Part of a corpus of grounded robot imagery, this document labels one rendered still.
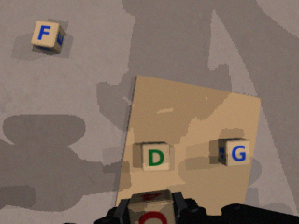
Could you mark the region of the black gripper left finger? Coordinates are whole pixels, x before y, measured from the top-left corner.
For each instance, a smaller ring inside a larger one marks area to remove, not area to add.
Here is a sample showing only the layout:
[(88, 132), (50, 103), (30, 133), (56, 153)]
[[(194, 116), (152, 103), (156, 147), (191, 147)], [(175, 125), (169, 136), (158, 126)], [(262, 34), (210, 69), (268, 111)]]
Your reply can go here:
[(93, 224), (131, 224), (127, 207), (130, 199), (121, 199), (118, 207), (109, 209), (106, 217), (95, 220)]

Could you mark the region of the tan block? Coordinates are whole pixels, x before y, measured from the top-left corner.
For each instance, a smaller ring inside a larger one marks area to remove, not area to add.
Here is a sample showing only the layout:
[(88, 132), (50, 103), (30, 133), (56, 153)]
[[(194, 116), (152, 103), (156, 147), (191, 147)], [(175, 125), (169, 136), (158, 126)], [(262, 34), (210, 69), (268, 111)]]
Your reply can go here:
[(65, 31), (59, 23), (36, 21), (31, 44), (39, 50), (61, 53)]
[(249, 165), (249, 140), (219, 139), (218, 154), (219, 163), (227, 167)]
[(136, 193), (128, 203), (131, 224), (176, 224), (169, 189)]
[(169, 167), (169, 145), (166, 142), (142, 142), (142, 170), (168, 171)]

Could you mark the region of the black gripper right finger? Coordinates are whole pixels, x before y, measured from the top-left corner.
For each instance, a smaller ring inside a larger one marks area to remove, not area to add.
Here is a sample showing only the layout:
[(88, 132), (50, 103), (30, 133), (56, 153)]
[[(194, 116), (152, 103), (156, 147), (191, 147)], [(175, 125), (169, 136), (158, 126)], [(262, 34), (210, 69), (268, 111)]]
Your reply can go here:
[(299, 216), (239, 203), (224, 206), (220, 216), (210, 216), (194, 199), (184, 199), (181, 192), (171, 194), (176, 224), (299, 224)]

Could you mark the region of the tan square mat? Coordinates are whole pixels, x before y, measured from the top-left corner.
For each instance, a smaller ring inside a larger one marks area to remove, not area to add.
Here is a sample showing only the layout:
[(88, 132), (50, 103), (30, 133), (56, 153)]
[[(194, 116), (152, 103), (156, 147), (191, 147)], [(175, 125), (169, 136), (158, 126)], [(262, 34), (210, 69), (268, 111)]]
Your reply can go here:
[[(171, 190), (220, 216), (244, 204), (261, 99), (137, 75), (116, 207), (133, 194)], [(249, 139), (250, 165), (219, 163), (218, 140)], [(169, 171), (143, 172), (142, 142), (169, 144)]]

